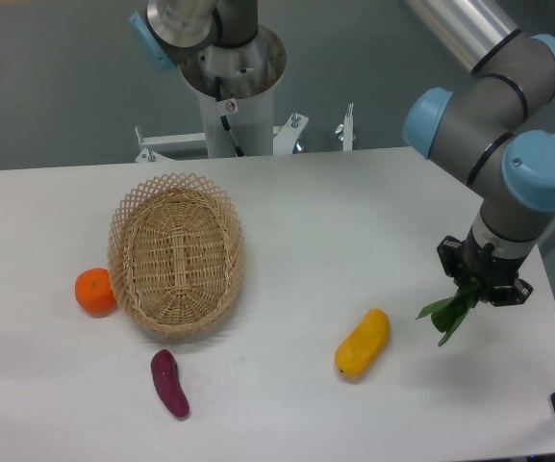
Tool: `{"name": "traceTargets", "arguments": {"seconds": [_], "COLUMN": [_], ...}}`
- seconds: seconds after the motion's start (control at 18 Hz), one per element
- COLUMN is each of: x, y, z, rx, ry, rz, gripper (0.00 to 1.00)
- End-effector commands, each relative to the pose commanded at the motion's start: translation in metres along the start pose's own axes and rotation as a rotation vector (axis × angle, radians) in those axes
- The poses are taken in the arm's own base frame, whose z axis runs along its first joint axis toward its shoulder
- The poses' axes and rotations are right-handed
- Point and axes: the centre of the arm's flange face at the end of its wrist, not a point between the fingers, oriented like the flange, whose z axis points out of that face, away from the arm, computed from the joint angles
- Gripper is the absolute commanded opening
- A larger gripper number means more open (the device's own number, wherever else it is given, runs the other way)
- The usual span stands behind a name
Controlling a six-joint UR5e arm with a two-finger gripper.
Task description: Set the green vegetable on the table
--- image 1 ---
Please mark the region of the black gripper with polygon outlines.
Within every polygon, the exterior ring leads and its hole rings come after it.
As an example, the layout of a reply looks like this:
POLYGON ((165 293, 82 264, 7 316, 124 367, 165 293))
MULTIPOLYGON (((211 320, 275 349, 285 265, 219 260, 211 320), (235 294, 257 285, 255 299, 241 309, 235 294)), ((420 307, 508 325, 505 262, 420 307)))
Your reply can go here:
POLYGON ((445 274, 461 289, 469 280, 480 280, 478 300, 493 306, 524 304, 533 287, 518 276, 524 257, 508 259, 497 256, 497 246, 480 245, 472 235, 464 241, 446 236, 437 247, 445 274))

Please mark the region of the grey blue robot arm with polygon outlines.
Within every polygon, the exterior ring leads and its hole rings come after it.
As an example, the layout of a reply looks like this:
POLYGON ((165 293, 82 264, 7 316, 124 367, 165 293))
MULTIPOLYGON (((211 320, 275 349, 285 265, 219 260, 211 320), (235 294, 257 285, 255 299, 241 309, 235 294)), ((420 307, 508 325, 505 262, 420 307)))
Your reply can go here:
MULTIPOLYGON (((405 118, 404 141, 482 197, 467 237, 444 238, 442 267, 475 301, 521 304, 518 271, 555 218, 555 134, 520 126, 555 97, 555 38, 530 37, 493 1, 413 1, 411 11, 475 78, 463 95, 426 91, 405 118)), ((254 1, 150 1, 129 17, 150 62, 179 68, 203 112, 213 158, 290 155, 306 120, 273 127, 282 42, 254 1)))

